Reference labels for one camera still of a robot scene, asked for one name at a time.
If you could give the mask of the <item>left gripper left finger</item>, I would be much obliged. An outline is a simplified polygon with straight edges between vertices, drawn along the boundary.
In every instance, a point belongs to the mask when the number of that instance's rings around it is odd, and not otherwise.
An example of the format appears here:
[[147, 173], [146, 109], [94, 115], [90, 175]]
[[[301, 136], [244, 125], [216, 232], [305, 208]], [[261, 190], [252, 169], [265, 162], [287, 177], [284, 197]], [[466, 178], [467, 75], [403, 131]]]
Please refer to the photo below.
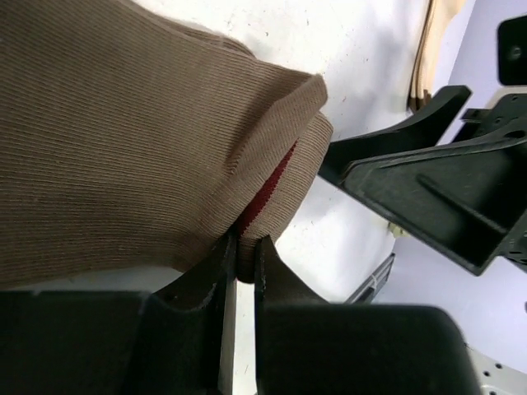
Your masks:
[[236, 328], [237, 243], [208, 256], [147, 302], [135, 344], [137, 394], [230, 394]]

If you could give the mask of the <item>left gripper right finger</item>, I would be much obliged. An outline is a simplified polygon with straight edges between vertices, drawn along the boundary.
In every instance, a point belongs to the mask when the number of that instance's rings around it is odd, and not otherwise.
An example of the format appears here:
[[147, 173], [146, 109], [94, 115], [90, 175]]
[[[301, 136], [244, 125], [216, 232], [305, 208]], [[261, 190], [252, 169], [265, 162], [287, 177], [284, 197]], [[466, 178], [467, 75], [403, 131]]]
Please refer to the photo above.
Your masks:
[[258, 394], [340, 394], [339, 310], [319, 297], [259, 241], [254, 258]]

